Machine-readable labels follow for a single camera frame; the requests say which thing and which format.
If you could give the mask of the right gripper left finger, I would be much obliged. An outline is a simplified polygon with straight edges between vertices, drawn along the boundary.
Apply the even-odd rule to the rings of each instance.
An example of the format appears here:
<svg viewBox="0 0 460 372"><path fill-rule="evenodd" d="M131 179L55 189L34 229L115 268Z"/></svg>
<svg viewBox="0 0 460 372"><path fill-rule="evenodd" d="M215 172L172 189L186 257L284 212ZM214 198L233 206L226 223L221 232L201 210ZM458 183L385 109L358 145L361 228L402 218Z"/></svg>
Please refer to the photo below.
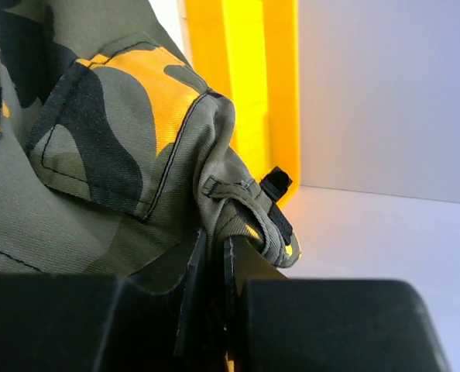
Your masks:
<svg viewBox="0 0 460 372"><path fill-rule="evenodd" d="M136 274L0 274L0 371L179 370L204 328L206 234Z"/></svg>

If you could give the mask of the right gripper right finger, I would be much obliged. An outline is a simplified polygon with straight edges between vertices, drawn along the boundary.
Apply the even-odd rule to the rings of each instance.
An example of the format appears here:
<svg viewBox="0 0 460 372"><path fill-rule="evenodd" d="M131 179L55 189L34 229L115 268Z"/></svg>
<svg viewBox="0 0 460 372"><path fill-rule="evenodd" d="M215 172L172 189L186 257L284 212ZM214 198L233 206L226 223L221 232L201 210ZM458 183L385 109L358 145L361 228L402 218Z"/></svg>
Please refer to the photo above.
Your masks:
<svg viewBox="0 0 460 372"><path fill-rule="evenodd" d="M407 282L289 279L243 236L224 244L229 354L237 371L447 371Z"/></svg>

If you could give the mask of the olive yellow camouflage trousers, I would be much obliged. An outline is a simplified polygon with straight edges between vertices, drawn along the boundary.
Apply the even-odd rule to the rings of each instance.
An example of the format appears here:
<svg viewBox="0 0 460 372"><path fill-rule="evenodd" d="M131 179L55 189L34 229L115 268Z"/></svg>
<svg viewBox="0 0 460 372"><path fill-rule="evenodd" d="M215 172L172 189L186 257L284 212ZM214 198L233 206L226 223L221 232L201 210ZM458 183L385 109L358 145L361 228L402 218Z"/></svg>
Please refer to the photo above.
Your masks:
<svg viewBox="0 0 460 372"><path fill-rule="evenodd" d="M0 273L139 273L190 227L300 258L274 170L148 1L0 1Z"/></svg>

